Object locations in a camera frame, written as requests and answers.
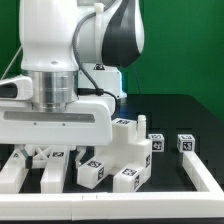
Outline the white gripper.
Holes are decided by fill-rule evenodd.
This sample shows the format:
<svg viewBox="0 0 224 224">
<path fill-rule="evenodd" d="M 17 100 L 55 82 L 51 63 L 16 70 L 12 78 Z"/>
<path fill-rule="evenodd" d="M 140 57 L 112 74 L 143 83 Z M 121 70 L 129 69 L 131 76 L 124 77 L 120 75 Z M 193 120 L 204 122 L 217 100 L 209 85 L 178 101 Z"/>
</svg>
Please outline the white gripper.
<svg viewBox="0 0 224 224">
<path fill-rule="evenodd" d="M 34 111 L 29 102 L 0 101 L 0 144 L 75 145 L 75 166 L 85 162 L 86 146 L 104 146 L 112 141 L 110 97 L 81 96 L 65 112 Z M 33 157 L 20 145 L 18 155 L 26 169 Z"/>
</svg>

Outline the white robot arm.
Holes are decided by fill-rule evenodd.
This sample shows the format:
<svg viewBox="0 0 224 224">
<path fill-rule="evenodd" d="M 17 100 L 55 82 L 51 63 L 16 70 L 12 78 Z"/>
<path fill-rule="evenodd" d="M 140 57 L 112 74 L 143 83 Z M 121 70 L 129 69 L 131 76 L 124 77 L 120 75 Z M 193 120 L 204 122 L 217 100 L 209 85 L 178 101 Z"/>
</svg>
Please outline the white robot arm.
<svg viewBox="0 0 224 224">
<path fill-rule="evenodd" d="M 127 67 L 141 54 L 139 0 L 20 0 L 19 76 L 0 80 L 0 144 L 25 167 L 31 146 L 104 146 L 115 96 L 97 81 L 81 87 L 86 64 Z"/>
</svg>

